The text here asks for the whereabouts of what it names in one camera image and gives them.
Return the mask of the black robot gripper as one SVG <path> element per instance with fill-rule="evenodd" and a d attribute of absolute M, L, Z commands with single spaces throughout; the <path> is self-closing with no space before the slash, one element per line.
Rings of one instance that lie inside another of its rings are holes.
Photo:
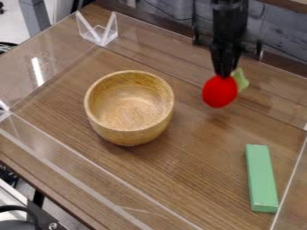
<path fill-rule="evenodd" d="M 263 55 L 260 36 L 248 28 L 249 0 L 193 0 L 192 42 L 206 45 L 216 75 L 227 78 L 240 55 Z"/>

